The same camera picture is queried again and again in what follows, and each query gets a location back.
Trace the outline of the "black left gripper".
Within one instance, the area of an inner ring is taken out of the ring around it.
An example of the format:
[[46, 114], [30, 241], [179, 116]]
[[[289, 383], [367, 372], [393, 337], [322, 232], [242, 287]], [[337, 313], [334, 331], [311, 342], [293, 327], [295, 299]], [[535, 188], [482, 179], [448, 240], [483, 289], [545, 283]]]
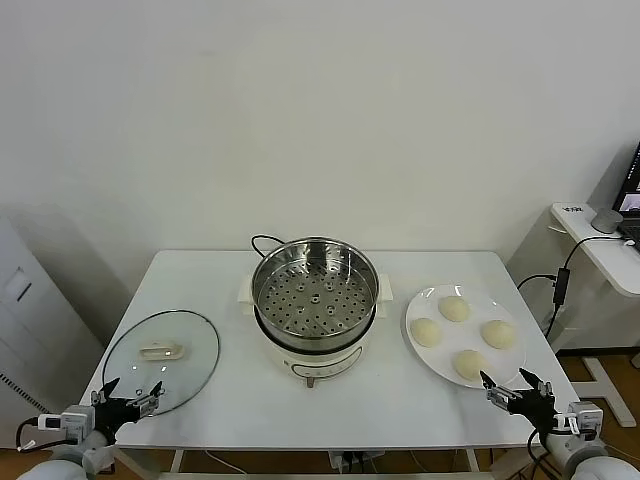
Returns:
[[159, 399], [164, 394], [163, 383], [158, 382], [148, 393], [136, 391], [133, 399], [110, 398], [120, 379], [105, 383], [98, 391], [91, 392], [91, 403], [96, 404], [95, 429], [108, 443], [116, 442], [116, 433], [127, 423], [137, 423], [141, 416], [151, 416], [159, 407]]

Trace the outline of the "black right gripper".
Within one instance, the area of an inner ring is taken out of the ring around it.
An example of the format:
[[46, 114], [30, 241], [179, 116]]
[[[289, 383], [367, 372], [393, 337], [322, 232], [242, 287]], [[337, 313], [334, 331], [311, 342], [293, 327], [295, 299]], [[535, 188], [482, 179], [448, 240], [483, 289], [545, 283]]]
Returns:
[[487, 399], [495, 406], [509, 405], [510, 414], [524, 416], [539, 434], [549, 434], [557, 426], [552, 385], [524, 368], [520, 368], [519, 373], [529, 389], [522, 389], [515, 397], [512, 390], [497, 385], [486, 372], [481, 370], [480, 377]]

